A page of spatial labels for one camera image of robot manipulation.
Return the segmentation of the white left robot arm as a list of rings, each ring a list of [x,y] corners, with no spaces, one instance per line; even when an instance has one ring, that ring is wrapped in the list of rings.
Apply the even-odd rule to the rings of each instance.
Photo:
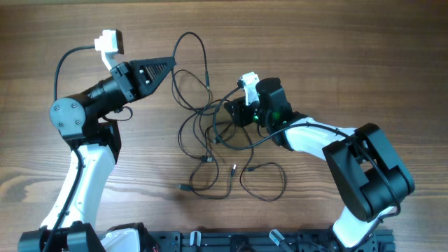
[[[118,123],[106,115],[153,94],[175,64],[173,57],[112,64],[110,77],[53,102],[50,121],[71,149],[71,165],[50,213],[38,230],[22,233],[19,251],[103,251],[95,222],[121,149]]]

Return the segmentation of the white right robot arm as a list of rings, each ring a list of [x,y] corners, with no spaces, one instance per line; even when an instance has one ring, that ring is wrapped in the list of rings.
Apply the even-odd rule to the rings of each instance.
[[[373,239],[375,230],[401,213],[401,202],[415,184],[380,127],[336,127],[295,112],[279,78],[260,79],[251,72],[240,77],[237,87],[244,96],[224,104],[236,126],[255,123],[267,130],[263,141],[328,164],[344,209],[317,248],[356,251],[370,244],[382,250],[384,245]]]

